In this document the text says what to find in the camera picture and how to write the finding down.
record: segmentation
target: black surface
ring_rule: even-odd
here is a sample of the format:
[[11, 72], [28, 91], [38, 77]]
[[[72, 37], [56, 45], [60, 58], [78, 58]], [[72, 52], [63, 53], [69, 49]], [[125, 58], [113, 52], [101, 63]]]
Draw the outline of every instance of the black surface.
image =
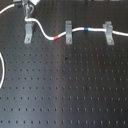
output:
[[[0, 9], [11, 4], [1, 0]], [[126, 2], [41, 2], [35, 12], [48, 35], [73, 27], [102, 27], [128, 32]], [[48, 41], [36, 25], [24, 44], [23, 10], [0, 15], [0, 51], [6, 78], [0, 90], [0, 128], [128, 128], [128, 37], [73, 33]]]

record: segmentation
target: metal bracket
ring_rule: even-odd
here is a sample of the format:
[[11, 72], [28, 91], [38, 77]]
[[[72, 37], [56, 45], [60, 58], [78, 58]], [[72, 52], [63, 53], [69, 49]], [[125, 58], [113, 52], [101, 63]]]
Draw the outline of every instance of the metal bracket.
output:
[[106, 36], [107, 44], [114, 45], [114, 40], [112, 37], [113, 26], [111, 21], [106, 21], [105, 24], [103, 24], [103, 28], [106, 29], [105, 36]]
[[66, 21], [66, 44], [72, 44], [72, 22]]
[[25, 25], [25, 29], [26, 29], [26, 36], [25, 36], [25, 40], [24, 40], [25, 44], [30, 44], [31, 43], [32, 33], [33, 33], [33, 26], [34, 26], [34, 24], [32, 22], [27, 23]]
[[[30, 5], [28, 3], [28, 0], [23, 0], [23, 7], [24, 7], [25, 17], [30, 18], [31, 17], [31, 9], [30, 9]], [[25, 40], [24, 40], [25, 44], [30, 44], [31, 43], [33, 28], [34, 28], [34, 23], [33, 22], [26, 23], [26, 25], [25, 25], [26, 36], [25, 36]]]

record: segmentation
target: white wire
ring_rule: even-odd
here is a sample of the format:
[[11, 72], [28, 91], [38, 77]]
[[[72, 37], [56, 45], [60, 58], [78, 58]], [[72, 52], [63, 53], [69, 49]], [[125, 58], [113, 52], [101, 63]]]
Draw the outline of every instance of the white wire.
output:
[[112, 33], [120, 36], [128, 36], [128, 33], [123, 33], [123, 32], [113, 31]]
[[0, 89], [1, 89], [3, 82], [4, 82], [4, 77], [5, 77], [5, 65], [4, 65], [4, 59], [1, 53], [0, 53], [0, 59], [1, 59], [1, 64], [2, 64], [2, 77], [0, 81]]
[[[84, 27], [74, 28], [74, 29], [72, 29], [72, 32], [82, 31], [82, 30], [84, 30]], [[64, 35], [66, 35], [66, 32], [63, 32], [63, 33], [59, 34], [58, 37], [60, 38]]]
[[14, 4], [11, 4], [9, 6], [7, 6], [6, 8], [4, 8], [3, 10], [0, 11], [0, 14], [2, 14], [4, 11], [8, 10], [9, 8], [12, 8], [14, 7], [15, 5]]
[[106, 32], [106, 29], [103, 29], [103, 28], [88, 28], [88, 31], [92, 31], [92, 32]]
[[26, 22], [36, 22], [36, 23], [39, 25], [39, 27], [40, 27], [40, 29], [41, 29], [43, 35], [44, 35], [48, 40], [54, 40], [54, 37], [50, 37], [50, 36], [47, 36], [47, 35], [45, 34], [45, 32], [44, 32], [44, 30], [43, 30], [43, 28], [42, 28], [40, 22], [39, 22], [37, 19], [34, 19], [34, 18], [28, 18], [28, 19], [27, 19], [27, 18], [25, 18], [25, 21], [26, 21]]
[[32, 14], [34, 12], [34, 6], [30, 4], [30, 7], [32, 8], [30, 14]]

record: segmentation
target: cable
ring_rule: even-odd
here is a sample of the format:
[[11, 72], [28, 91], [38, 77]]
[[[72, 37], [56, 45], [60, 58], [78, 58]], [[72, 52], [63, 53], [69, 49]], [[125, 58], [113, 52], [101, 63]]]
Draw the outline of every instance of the cable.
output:
[[113, 31], [112, 33], [120, 36], [128, 36], [128, 33], [123, 33], [123, 32]]
[[34, 12], [34, 6], [30, 4], [30, 7], [32, 8], [30, 14], [32, 14]]
[[28, 18], [28, 19], [27, 19], [27, 18], [25, 17], [25, 21], [26, 21], [26, 22], [36, 22], [36, 23], [39, 25], [39, 27], [40, 27], [40, 29], [41, 29], [43, 35], [44, 35], [48, 40], [54, 40], [54, 37], [50, 37], [50, 36], [47, 36], [47, 35], [45, 34], [45, 32], [44, 32], [44, 30], [43, 30], [43, 28], [42, 28], [40, 22], [39, 22], [37, 19], [34, 19], [34, 18]]
[[14, 7], [15, 5], [14, 4], [11, 4], [9, 6], [7, 6], [6, 8], [4, 8], [3, 10], [0, 11], [0, 14], [2, 14], [4, 11], [8, 10], [9, 8], [12, 8]]
[[1, 89], [3, 82], [4, 82], [4, 77], [5, 77], [5, 65], [4, 65], [4, 59], [1, 53], [0, 53], [0, 59], [1, 59], [1, 64], [2, 64], [2, 77], [0, 81], [0, 89]]
[[[60, 38], [60, 37], [62, 37], [62, 36], [64, 36], [64, 35], [66, 35], [66, 32], [62, 32], [62, 33], [59, 34], [58, 36], [49, 37], [49, 36], [47, 36], [47, 35], [45, 34], [45, 32], [44, 32], [44, 30], [43, 30], [43, 28], [42, 28], [40, 22], [39, 22], [37, 19], [34, 19], [34, 18], [28, 18], [28, 19], [27, 19], [27, 18], [25, 18], [25, 21], [26, 21], [26, 22], [36, 22], [36, 23], [39, 25], [39, 27], [40, 27], [40, 29], [41, 29], [43, 35], [44, 35], [48, 40], [56, 40], [56, 39], [58, 39], [58, 38]], [[72, 29], [72, 32], [83, 31], [83, 30], [84, 30], [84, 31], [92, 31], [92, 32], [106, 32], [106, 29], [103, 29], [103, 28], [85, 28], [85, 27], [74, 28], [74, 29]], [[128, 33], [122, 33], [122, 32], [117, 32], [117, 31], [113, 31], [113, 34], [121, 35], [121, 36], [128, 36]]]

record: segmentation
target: white cable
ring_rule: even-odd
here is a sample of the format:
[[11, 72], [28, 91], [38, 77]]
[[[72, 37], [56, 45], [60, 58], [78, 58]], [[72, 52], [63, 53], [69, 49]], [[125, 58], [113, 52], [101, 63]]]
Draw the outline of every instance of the white cable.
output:
[[4, 82], [4, 77], [5, 77], [5, 65], [4, 65], [4, 59], [1, 53], [0, 53], [0, 59], [1, 59], [1, 64], [2, 64], [2, 77], [0, 81], [0, 89], [1, 89], [3, 82]]
[[14, 7], [15, 5], [14, 4], [11, 4], [9, 6], [7, 6], [6, 8], [4, 8], [3, 10], [0, 11], [0, 14], [2, 14], [4, 11], [8, 10], [9, 8], [12, 8]]
[[30, 14], [32, 14], [34, 12], [34, 6], [30, 4], [30, 7], [32, 8]]
[[[74, 28], [74, 29], [72, 29], [72, 32], [82, 31], [82, 30], [84, 30], [84, 27]], [[66, 32], [63, 32], [63, 33], [59, 34], [58, 37], [60, 38], [64, 35], [66, 35]]]
[[103, 28], [88, 28], [88, 31], [92, 31], [92, 32], [106, 32], [106, 29], [103, 29]]
[[44, 30], [43, 30], [43, 28], [42, 28], [40, 22], [39, 22], [37, 19], [34, 19], [34, 18], [29, 18], [29, 19], [27, 19], [27, 18], [25, 18], [25, 21], [26, 21], [26, 22], [36, 22], [36, 23], [39, 25], [39, 27], [40, 27], [40, 29], [41, 29], [43, 35], [44, 35], [48, 40], [54, 40], [54, 37], [49, 37], [49, 36], [47, 36], [47, 35], [45, 34], [45, 32], [44, 32]]
[[123, 32], [113, 31], [112, 33], [120, 36], [128, 36], [128, 33], [123, 33]]
[[60, 37], [62, 37], [64, 35], [66, 35], [66, 32], [62, 32], [61, 34], [58, 35], [58, 37], [60, 38]]

